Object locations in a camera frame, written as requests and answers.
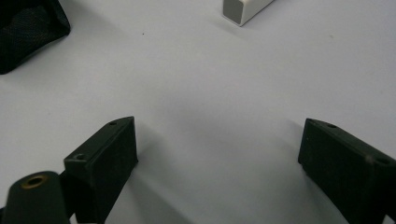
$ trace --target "black plastic part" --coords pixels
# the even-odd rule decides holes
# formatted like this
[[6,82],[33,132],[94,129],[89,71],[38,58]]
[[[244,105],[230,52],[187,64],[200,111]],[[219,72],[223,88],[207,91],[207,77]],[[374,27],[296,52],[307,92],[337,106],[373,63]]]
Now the black plastic part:
[[53,172],[40,172],[14,183],[8,193],[2,223],[70,223],[59,176]]
[[3,220],[3,213],[4,213],[4,208],[0,208],[0,223],[2,223]]
[[64,159],[68,213],[80,223],[105,223],[136,164],[134,118],[109,122]]
[[395,220],[396,161],[344,130],[307,119],[298,162],[351,224]]
[[0,75],[69,33],[58,0],[0,0]]

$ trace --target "screw hole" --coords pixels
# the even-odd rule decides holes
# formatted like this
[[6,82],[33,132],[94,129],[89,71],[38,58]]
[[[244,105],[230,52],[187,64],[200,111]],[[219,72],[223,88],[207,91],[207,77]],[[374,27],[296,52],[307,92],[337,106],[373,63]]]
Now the screw hole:
[[79,161],[83,161],[85,159],[85,155],[84,154],[77,154],[75,156],[75,159],[79,160]]
[[385,165],[388,165],[389,164],[389,161],[387,160],[387,159],[382,159],[382,158],[380,158],[380,159],[376,159],[377,161],[379,161],[379,162],[381,162],[382,164],[385,164]]
[[47,180],[46,175],[35,175],[22,183],[23,189],[34,189],[42,185]]

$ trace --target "white block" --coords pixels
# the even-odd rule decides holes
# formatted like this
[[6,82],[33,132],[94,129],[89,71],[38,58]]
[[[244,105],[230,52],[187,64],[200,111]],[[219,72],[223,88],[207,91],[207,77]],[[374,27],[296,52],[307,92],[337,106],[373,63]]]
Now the white block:
[[223,0],[223,15],[242,26],[273,0]]

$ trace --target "black bag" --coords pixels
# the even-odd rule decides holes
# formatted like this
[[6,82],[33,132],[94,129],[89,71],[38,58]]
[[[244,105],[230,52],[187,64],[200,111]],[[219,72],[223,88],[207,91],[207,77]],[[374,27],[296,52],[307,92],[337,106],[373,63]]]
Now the black bag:
[[0,75],[70,33],[58,0],[0,0]]

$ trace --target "black plastic bracket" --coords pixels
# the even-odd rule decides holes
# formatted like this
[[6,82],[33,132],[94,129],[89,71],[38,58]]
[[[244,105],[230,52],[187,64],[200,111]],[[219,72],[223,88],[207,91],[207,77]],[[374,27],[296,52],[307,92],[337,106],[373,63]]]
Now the black plastic bracket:
[[307,119],[298,162],[351,224],[396,220],[396,161],[350,133]]
[[11,186],[3,224],[105,223],[137,164],[134,118],[106,124],[64,159],[65,171],[28,175]]

